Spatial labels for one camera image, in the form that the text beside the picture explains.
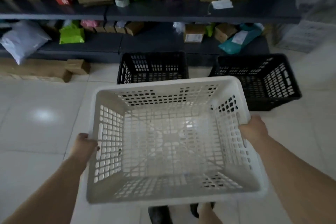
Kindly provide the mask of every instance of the black shoe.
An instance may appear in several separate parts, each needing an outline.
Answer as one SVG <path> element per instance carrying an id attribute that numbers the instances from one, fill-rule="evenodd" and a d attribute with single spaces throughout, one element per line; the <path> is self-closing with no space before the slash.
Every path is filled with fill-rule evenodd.
<path id="1" fill-rule="evenodd" d="M 154 206 L 148 208 L 152 224 L 173 224 L 168 206 Z"/>
<path id="2" fill-rule="evenodd" d="M 211 208 L 213 209 L 214 206 L 215 206 L 215 202 L 211 202 L 210 205 L 211 205 Z M 190 211 L 191 211 L 191 213 L 194 215 L 194 217 L 199 218 L 200 215 L 197 212 L 197 207 L 198 207 L 198 203 L 196 203 L 196 204 L 190 204 Z"/>

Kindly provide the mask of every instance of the pink package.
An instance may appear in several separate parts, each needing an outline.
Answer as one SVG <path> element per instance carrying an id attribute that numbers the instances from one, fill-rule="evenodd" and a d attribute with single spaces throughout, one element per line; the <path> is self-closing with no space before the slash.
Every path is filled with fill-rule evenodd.
<path id="1" fill-rule="evenodd" d="M 87 28 L 87 27 L 95 28 L 99 25 L 99 21 L 81 20 L 81 25 L 82 25 L 83 28 Z"/>

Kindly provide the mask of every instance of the black plastic basket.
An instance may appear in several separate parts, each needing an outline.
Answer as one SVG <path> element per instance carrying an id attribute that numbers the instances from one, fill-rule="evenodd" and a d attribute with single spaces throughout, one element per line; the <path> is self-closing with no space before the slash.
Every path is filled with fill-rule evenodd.
<path id="1" fill-rule="evenodd" d="M 124 53 L 117 84 L 187 78 L 187 56 L 184 52 Z"/>
<path id="2" fill-rule="evenodd" d="M 209 76 L 222 75 L 241 81 L 250 111 L 270 111 L 302 97 L 284 54 L 220 56 Z"/>

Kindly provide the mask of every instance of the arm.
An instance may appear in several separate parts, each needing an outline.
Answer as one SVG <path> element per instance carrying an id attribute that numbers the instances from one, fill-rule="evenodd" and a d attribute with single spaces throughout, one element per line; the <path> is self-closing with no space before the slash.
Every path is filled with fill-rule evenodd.
<path id="1" fill-rule="evenodd" d="M 79 179 L 97 142 L 78 134 L 69 158 L 3 224 L 70 223 L 74 211 Z"/>
<path id="2" fill-rule="evenodd" d="M 336 181 L 270 137 L 259 116 L 252 116 L 239 129 L 260 154 L 267 175 L 294 224 L 336 223 Z"/>

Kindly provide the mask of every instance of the gray tape roll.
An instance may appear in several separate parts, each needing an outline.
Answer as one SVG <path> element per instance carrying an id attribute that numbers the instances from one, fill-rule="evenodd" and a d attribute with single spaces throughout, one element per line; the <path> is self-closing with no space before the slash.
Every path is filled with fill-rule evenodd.
<path id="1" fill-rule="evenodd" d="M 118 7 L 126 7 L 129 5 L 129 0 L 115 0 L 115 4 Z"/>

